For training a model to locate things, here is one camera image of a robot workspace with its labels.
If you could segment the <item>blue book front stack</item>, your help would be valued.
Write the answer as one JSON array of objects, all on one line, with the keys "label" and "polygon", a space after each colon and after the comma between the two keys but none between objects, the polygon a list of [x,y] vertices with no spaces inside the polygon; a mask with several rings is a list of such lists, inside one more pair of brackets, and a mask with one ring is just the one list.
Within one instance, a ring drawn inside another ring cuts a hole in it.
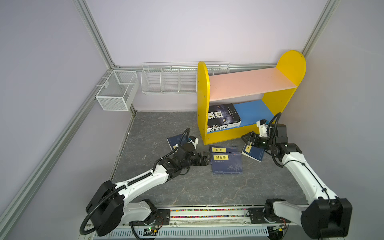
[{"label": "blue book front stack", "polygon": [[211,157],[213,175],[242,175],[242,155],[236,153],[212,153]]}]

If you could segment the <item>white booklet black text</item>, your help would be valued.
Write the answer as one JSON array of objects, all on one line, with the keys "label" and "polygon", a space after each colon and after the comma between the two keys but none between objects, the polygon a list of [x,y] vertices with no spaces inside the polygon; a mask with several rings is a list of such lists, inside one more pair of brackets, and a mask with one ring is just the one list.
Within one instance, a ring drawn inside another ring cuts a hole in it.
[{"label": "white booklet black text", "polygon": [[237,127],[239,127],[239,125],[236,125],[236,126],[235,125],[215,126],[212,128],[207,128],[207,133],[210,134],[210,133],[220,132],[220,131],[224,131],[224,130],[228,130],[228,129],[234,129]]}]

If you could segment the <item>black book orange title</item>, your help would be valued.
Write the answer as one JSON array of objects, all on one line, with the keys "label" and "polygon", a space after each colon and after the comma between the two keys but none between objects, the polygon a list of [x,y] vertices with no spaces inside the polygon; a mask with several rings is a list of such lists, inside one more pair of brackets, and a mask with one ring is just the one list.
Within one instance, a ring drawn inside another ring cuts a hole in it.
[{"label": "black book orange title", "polygon": [[207,132],[217,132],[217,131],[222,131],[222,130],[227,130],[227,129],[232,129],[232,128],[237,128],[241,125],[241,122],[238,123],[232,123],[232,124],[226,124],[226,125],[215,125],[207,128]]}]

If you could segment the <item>dark eye cover book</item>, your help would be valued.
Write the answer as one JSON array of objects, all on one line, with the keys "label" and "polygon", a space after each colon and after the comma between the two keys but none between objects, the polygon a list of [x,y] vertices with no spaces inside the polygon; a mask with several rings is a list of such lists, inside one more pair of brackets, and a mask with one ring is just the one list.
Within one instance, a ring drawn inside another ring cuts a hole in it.
[{"label": "dark eye cover book", "polygon": [[211,105],[208,112],[208,127],[241,122],[234,104]]}]

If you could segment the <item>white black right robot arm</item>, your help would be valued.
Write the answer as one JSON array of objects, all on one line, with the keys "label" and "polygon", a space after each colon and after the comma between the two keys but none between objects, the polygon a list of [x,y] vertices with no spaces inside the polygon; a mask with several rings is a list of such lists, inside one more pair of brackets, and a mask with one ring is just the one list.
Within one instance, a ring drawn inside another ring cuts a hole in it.
[{"label": "white black right robot arm", "polygon": [[270,121],[257,122],[258,133],[242,136],[248,147],[268,152],[273,162],[282,169],[288,169],[301,187],[308,206],[300,207],[284,199],[268,199],[264,206],[264,219],[268,223],[287,220],[304,230],[314,240],[344,238],[349,233],[352,204],[346,198],[339,198],[311,168],[298,145],[289,143],[287,127],[279,123],[281,113]]}]

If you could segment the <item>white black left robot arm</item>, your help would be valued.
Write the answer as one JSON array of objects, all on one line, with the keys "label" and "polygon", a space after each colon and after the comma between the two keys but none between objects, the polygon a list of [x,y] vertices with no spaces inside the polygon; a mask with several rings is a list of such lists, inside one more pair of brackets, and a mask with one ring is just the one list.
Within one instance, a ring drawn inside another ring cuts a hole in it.
[{"label": "white black left robot arm", "polygon": [[183,176],[183,170],[208,166],[210,163],[212,155],[209,152],[197,152],[199,139],[189,133],[190,129],[185,129],[176,147],[157,159],[148,171],[115,184],[110,180],[102,183],[86,207],[87,215],[81,223],[80,234],[85,236],[96,232],[102,237],[121,223],[153,223],[157,218],[156,206],[148,199],[138,203],[133,200]]}]

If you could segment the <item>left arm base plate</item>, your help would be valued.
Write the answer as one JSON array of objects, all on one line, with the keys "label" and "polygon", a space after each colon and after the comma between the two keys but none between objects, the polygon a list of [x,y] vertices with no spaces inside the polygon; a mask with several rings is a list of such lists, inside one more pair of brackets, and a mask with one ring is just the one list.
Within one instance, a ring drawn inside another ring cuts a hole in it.
[{"label": "left arm base plate", "polygon": [[155,212],[151,213],[147,219],[143,222],[134,221],[134,226],[155,226],[163,225],[168,226],[171,220],[171,210],[170,209],[157,209]]}]

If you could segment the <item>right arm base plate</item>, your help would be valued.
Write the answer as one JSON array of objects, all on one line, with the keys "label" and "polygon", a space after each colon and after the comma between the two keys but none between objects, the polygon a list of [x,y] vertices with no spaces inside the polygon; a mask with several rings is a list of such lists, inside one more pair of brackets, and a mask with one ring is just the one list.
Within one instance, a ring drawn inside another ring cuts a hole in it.
[{"label": "right arm base plate", "polygon": [[283,220],[275,215],[265,217],[264,207],[248,208],[246,216],[250,219],[251,224],[288,224],[289,220]]}]

